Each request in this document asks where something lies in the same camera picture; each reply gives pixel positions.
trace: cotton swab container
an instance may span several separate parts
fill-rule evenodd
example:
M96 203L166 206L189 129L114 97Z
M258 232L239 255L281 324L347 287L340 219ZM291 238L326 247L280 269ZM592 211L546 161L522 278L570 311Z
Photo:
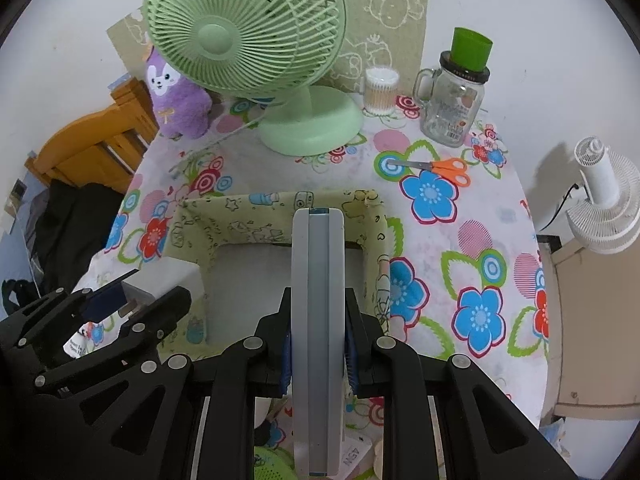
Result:
M373 115L387 115L396 106L398 71L390 66L371 66L365 72L364 107Z

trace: jar handle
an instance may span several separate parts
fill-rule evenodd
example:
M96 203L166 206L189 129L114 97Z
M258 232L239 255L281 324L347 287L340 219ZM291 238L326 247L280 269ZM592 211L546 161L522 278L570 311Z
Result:
M439 68L423 68L420 72L417 73L415 77L414 83L414 94L412 95L414 99L414 103L417 104L420 108L424 108L424 105L431 99L431 94L433 93L433 85L436 81L437 76L442 72ZM422 84L422 80L428 76L431 81L429 82L429 93L426 99L420 99L418 97L418 92L420 91L420 85Z

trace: black bag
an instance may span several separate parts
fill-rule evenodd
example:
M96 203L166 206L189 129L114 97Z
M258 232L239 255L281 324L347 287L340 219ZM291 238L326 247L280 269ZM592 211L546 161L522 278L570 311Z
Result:
M9 299L12 292L15 292L18 303L14 303ZM2 282L2 306L4 306L8 316L37 299L38 289L33 282L28 282L27 280L4 280Z
M51 182L33 245L44 272L43 294L60 286L68 292L74 289L91 258L107 243L123 198L102 184L77 188L55 179Z

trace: power cord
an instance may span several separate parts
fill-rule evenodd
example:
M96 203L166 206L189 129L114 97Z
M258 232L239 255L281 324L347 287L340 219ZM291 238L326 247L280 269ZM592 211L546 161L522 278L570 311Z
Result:
M558 209L556 209L556 212L554 213L553 218L549 221L549 223L547 225L545 225L542 229L540 229L541 231L544 231L547 227L549 227L554 220L556 219L556 217L558 216L558 213L560 212L560 210L562 209L562 206L564 205L564 203L566 202L566 199L569 198L569 194L574 190L574 189L580 189L580 186L578 186L577 184L573 184L568 191L566 192L566 194L564 195L564 198L562 199L562 202L560 203L560 205L558 206Z

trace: fan guard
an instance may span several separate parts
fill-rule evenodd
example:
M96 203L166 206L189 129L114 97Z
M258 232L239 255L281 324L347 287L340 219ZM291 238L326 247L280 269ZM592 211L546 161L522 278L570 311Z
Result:
M344 0L145 0L154 46L200 86L271 96L310 85L344 38Z
M640 234L640 171L626 156L609 151L609 158L620 188L615 204L600 207L587 200L567 211L574 236L600 254L623 251Z

